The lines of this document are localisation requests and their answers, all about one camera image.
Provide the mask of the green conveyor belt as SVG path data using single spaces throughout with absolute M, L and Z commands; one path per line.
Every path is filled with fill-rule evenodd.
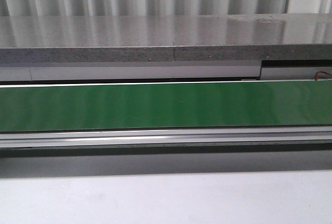
M 329 80 L 1 87 L 2 132 L 330 124 Z

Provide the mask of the grey conveyor rear rail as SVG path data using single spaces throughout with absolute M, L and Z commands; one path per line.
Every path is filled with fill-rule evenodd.
M 153 79 L 313 79 L 331 73 L 330 60 L 79 62 L 1 65 L 1 81 L 153 80 Z

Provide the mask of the aluminium conveyor front rail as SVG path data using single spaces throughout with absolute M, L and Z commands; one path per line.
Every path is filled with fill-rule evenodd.
M 102 145 L 328 144 L 331 127 L 255 127 L 1 134 L 1 148 Z

